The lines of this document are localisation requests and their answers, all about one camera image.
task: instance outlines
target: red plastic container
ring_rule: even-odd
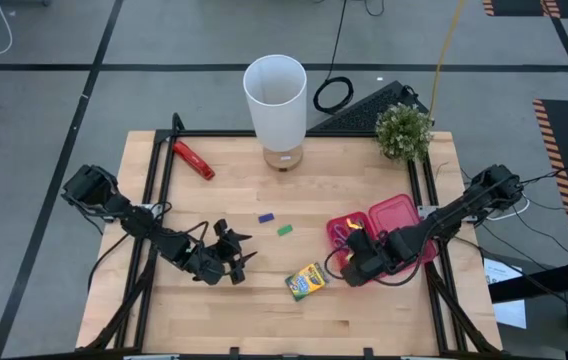
[[[417,209],[413,205],[413,200],[411,200],[408,195],[397,195],[373,205],[368,211],[368,217],[363,212],[358,211],[331,219],[326,223],[326,231],[331,250],[336,249],[342,244],[342,241],[346,240],[344,238],[344,231],[341,230],[350,230],[346,223],[347,218],[350,218],[351,222],[359,222],[364,225],[366,233],[373,239],[377,238],[377,234],[382,230],[390,232],[403,226],[415,225],[420,221],[417,215]],[[348,263],[346,259],[348,252],[348,249],[344,249],[338,251],[333,256],[333,259],[336,259],[340,269]],[[437,251],[435,250],[435,245],[433,241],[429,239],[424,248],[422,263],[433,261],[436,256]],[[413,269],[414,267],[415,264],[412,264],[402,270],[402,272]]]

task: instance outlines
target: potted plant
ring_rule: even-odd
[[[375,141],[380,152],[390,159],[423,160],[428,154],[432,124],[417,105],[391,105],[377,115]]]

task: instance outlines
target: paper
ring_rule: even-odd
[[[520,271],[522,270],[516,266],[513,267]],[[489,259],[484,259],[484,274],[486,274],[486,282],[489,284],[522,276],[522,274],[503,263]],[[493,304],[493,310],[498,323],[526,329],[526,306],[524,305],[524,300]]]

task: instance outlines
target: black metal frame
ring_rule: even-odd
[[[251,130],[186,130],[184,128],[183,123],[179,119],[177,114],[173,115],[173,128],[169,130],[156,130],[155,137],[153,140],[153,148],[151,151],[151,157],[148,167],[148,174],[146,177],[146,183],[144,187],[144,194],[143,194],[143,202],[149,203],[151,202],[152,192],[153,192],[153,184],[155,182],[155,175],[157,172],[157,165],[159,161],[159,154],[162,148],[162,145],[165,141],[168,141],[168,149],[166,153],[166,158],[164,160],[164,169],[162,175],[162,182],[160,186],[160,194],[158,202],[166,201],[168,197],[168,190],[171,178],[171,171],[173,168],[173,160],[174,160],[174,152],[170,151],[173,144],[175,143],[178,137],[254,137],[255,132]],[[307,137],[365,137],[370,138],[374,137],[374,131],[324,131],[324,130],[309,130],[306,133]],[[430,159],[426,159],[423,163],[424,166],[424,173],[426,177],[426,187],[429,196],[429,201],[432,205],[438,204],[437,199],[437,192],[435,189],[435,179],[433,178],[433,172],[431,169]],[[420,191],[420,185],[418,180],[418,174],[416,165],[414,162],[410,161],[407,163],[408,167],[408,174],[409,180],[411,184],[411,192],[413,195],[413,201],[415,205],[422,204],[422,196]],[[118,314],[123,313],[125,318],[121,321],[121,325],[117,329],[117,334],[115,337],[114,348],[113,349],[82,349],[80,351],[72,352],[72,353],[63,353],[63,354],[51,354],[51,355],[39,355],[39,356],[29,356],[24,358],[19,358],[22,360],[32,359],[32,360],[63,360],[63,359],[88,359],[88,358],[99,358],[99,359],[121,359],[123,356],[131,356],[131,355],[141,355],[143,345],[144,345],[144,335],[146,329],[146,322],[148,319],[148,311],[150,307],[150,297],[153,288],[153,277],[155,271],[155,265],[157,260],[157,252],[151,249],[148,254],[147,263],[145,265],[145,269],[151,267],[150,275],[146,274],[148,278],[143,279],[140,281],[137,279],[137,273],[139,271],[139,263],[141,260],[142,255],[142,247],[143,247],[143,240],[144,239],[135,239],[135,243],[133,246],[133,250],[131,253],[131,262],[129,265],[128,276],[126,280],[126,287],[124,292],[124,299],[126,300],[126,307],[124,309],[120,308],[118,310]],[[431,310],[433,315],[433,324],[435,328],[435,335],[437,340],[437,346],[439,351],[439,356],[451,357],[451,358],[458,358],[458,359],[509,359],[509,360],[518,360],[518,359],[526,359],[526,360],[533,360],[533,358],[526,358],[526,357],[518,357],[518,356],[510,356],[510,355],[503,355],[503,354],[487,354],[487,353],[472,353],[468,352],[466,349],[466,337],[462,330],[462,327],[458,324],[458,322],[453,318],[454,328],[455,328],[455,337],[456,343],[458,345],[457,350],[450,350],[447,346],[447,338],[446,332],[444,330],[444,319],[442,317],[441,312],[441,304],[439,294],[446,295],[448,297],[448,302],[457,302],[457,297],[455,296],[455,283],[453,281],[453,274],[452,268],[450,265],[450,258],[448,257],[448,251],[445,245],[438,245],[440,251],[440,258],[442,259],[442,272],[444,275],[445,280],[445,287],[448,293],[440,293],[438,290],[433,286],[431,281],[428,282],[429,288],[429,298],[431,302]],[[443,279],[439,278],[437,272],[435,271],[435,267],[431,266],[430,274],[433,273],[435,276],[430,276],[429,280],[433,280],[434,277],[437,277],[437,280],[443,281]],[[131,295],[135,295],[135,289],[139,290],[140,283],[144,283],[145,287],[141,292],[142,300],[140,303],[139,309],[139,317],[136,324],[135,330],[135,340],[132,347],[124,347],[124,342],[126,338],[126,332],[128,328],[128,313],[130,308],[133,306],[135,302],[136,296],[132,297]],[[363,348],[363,353],[361,356],[332,356],[332,355],[240,355],[239,348],[232,347],[229,349],[228,354],[179,354],[179,358],[182,360],[200,360],[200,359],[228,359],[228,360],[239,360],[241,359],[254,359],[254,360],[261,360],[261,359],[286,359],[288,357],[295,358],[295,359],[313,359],[313,360],[322,360],[322,359],[341,359],[341,360],[355,360],[355,359],[365,359],[365,360],[381,360],[381,359],[388,359],[388,360],[400,360],[405,358],[404,356],[376,356],[373,354],[373,349],[371,348]]]

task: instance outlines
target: yellow crayon box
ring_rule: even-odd
[[[314,263],[286,278],[286,285],[293,292],[295,301],[300,301],[313,291],[324,287],[328,283],[327,279],[320,264]]]

